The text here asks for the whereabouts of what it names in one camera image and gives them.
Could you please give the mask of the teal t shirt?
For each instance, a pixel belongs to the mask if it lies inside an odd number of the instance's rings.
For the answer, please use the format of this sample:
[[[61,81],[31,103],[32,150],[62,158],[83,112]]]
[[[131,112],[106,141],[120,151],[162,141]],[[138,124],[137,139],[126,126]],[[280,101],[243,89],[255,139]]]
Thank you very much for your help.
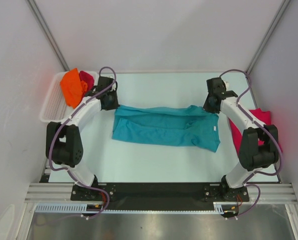
[[[171,147],[198,147],[213,153],[221,143],[217,114],[201,106],[136,108],[121,105],[114,113],[112,139]]]

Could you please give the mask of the white perforated plastic basket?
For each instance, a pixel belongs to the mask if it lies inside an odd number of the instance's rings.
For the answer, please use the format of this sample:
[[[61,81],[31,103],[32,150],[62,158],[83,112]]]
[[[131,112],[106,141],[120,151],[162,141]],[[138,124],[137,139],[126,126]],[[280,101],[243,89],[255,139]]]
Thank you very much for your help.
[[[39,119],[43,123],[62,122],[75,110],[67,105],[60,85],[66,73],[68,71],[57,73],[51,81],[39,114]]]

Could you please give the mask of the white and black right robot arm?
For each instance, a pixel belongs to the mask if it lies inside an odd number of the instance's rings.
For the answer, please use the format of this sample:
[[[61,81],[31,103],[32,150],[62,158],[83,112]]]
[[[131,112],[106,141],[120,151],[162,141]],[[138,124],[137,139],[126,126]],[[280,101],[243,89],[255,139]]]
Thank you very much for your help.
[[[254,175],[276,176],[279,173],[280,168],[273,173],[264,171],[282,159],[278,129],[273,124],[265,124],[240,104],[239,96],[227,90],[221,77],[208,79],[206,84],[207,97],[203,109],[209,113],[226,115],[242,136],[239,162],[220,182],[220,196],[231,201],[237,196],[238,189],[244,187]]]

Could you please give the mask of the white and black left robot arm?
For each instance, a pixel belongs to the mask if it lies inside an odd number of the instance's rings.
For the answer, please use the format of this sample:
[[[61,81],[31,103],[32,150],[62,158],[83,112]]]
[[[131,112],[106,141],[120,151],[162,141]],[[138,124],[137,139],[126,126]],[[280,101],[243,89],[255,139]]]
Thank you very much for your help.
[[[97,177],[83,161],[81,132],[100,111],[119,107],[117,88],[115,78],[99,76],[97,84],[65,120],[47,124],[45,155],[50,168],[67,171],[75,183],[83,186],[82,194],[89,200],[99,196],[100,188],[94,184]]]

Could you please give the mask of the crimson t shirt in basket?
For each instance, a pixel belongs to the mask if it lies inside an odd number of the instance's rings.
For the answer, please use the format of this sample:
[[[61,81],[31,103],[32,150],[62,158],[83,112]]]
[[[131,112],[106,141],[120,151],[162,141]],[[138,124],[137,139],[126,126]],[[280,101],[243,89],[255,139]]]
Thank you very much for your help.
[[[81,70],[79,72],[79,78],[80,78],[82,90],[84,92],[90,91],[93,88],[95,79],[92,75]]]

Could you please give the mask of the orange t shirt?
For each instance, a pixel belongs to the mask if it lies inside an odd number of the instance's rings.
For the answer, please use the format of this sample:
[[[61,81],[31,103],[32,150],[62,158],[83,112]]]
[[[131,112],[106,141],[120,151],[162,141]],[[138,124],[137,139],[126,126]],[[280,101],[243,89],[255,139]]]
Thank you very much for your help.
[[[80,79],[79,71],[74,68],[64,74],[60,81],[60,87],[69,107],[75,109],[82,101],[88,90],[88,84]]]

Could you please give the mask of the folded crimson t shirt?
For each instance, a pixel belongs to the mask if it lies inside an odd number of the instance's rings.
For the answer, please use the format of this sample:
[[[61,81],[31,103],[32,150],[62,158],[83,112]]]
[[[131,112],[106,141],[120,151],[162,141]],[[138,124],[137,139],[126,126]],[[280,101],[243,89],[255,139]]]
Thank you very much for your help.
[[[271,117],[271,112],[270,111],[263,111],[260,108],[257,109],[250,109],[249,110],[255,117],[257,117],[259,120],[264,122],[266,125],[271,125],[272,124],[272,117]],[[240,146],[242,142],[242,134],[237,128],[237,126],[233,123],[231,119],[228,119],[229,122],[229,127],[231,130],[231,135],[232,135],[232,141],[236,150],[237,155],[239,154],[240,151]]]

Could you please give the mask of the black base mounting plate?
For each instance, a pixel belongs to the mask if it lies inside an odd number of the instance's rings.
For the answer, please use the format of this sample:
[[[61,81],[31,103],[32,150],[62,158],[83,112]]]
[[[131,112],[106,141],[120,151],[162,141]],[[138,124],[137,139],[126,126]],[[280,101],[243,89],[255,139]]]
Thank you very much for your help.
[[[208,203],[250,201],[246,187],[225,189],[219,182],[107,182],[97,188],[109,194],[108,207],[114,209],[198,210]]]

